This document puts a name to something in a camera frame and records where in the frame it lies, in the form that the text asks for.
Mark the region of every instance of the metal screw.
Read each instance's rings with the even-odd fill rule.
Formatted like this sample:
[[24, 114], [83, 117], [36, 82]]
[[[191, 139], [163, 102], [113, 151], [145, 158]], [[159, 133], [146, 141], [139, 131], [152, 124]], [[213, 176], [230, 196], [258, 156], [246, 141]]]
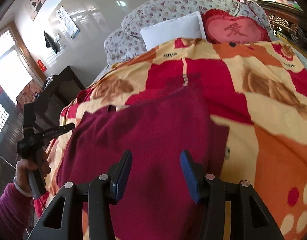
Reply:
[[249, 187], [249, 186], [250, 186], [250, 183], [249, 183], [248, 181], [246, 181], [246, 180], [243, 180], [243, 181], [241, 182], [241, 185], [244, 186], [244, 187]]
[[210, 180], [213, 180], [215, 178], [215, 175], [211, 174], [211, 173], [208, 173], [206, 174], [206, 179], [210, 179]]
[[64, 185], [65, 188], [71, 188], [72, 186], [73, 186], [73, 183], [71, 181], [66, 182]]
[[100, 176], [99, 176], [99, 179], [100, 180], [106, 180], [106, 179], [108, 179], [109, 178], [109, 176], [107, 175], [107, 174], [101, 174]]

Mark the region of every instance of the red heart-shaped pillow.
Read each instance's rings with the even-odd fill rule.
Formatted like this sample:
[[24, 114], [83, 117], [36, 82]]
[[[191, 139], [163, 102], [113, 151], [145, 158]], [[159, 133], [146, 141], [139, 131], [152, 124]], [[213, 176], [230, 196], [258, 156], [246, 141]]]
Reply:
[[210, 10], [202, 19], [206, 36], [213, 43], [271, 41], [268, 32], [249, 17], [233, 17], [221, 10]]

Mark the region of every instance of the blue gripper pad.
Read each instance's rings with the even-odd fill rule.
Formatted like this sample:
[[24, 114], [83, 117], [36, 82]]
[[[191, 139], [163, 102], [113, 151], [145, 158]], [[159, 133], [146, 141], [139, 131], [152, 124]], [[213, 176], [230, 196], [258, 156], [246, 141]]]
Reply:
[[132, 153], [129, 151], [127, 153], [127, 158], [124, 162], [124, 165], [121, 169], [120, 175], [117, 180], [117, 185], [116, 185], [116, 194], [115, 194], [115, 200], [119, 202], [119, 200], [122, 199], [123, 194], [125, 193], [126, 185], [128, 182], [130, 170], [132, 166]]
[[188, 159], [190, 158], [192, 160], [192, 158], [191, 156], [187, 155], [187, 152], [188, 151], [185, 150], [185, 151], [182, 151], [182, 153], [180, 154], [180, 165], [181, 165], [182, 171], [185, 176], [187, 187], [189, 189], [189, 194], [191, 198], [194, 200], [194, 202], [198, 204], [200, 202], [200, 195], [198, 191], [198, 181], [193, 171], [193, 168], [190, 164], [190, 161]]

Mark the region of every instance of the poster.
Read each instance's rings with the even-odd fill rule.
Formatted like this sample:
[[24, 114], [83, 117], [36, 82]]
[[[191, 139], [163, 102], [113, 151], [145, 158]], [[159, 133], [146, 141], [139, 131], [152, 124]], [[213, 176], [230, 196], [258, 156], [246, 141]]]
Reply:
[[80, 30], [77, 28], [76, 24], [70, 18], [69, 14], [63, 8], [63, 6], [60, 7], [60, 9], [56, 12], [55, 15], [59, 19], [60, 23], [65, 27], [71, 39], [74, 39], [80, 32]]
[[46, 0], [26, 0], [25, 8], [30, 15], [32, 21], [36, 18], [38, 12], [40, 11], [42, 5]]

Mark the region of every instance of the dark red blanket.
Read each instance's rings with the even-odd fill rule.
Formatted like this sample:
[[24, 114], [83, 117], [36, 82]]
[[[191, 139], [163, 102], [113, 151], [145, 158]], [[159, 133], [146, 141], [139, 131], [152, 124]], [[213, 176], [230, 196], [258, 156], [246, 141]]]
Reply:
[[73, 131], [58, 171], [58, 186], [91, 181], [129, 149], [133, 164], [126, 191], [120, 203], [110, 207], [116, 236], [184, 239], [197, 206], [186, 186], [180, 153], [187, 149], [196, 162], [206, 168], [210, 163], [210, 170], [220, 172], [228, 128], [212, 123], [202, 92], [193, 88], [119, 112], [106, 109], [85, 113]]

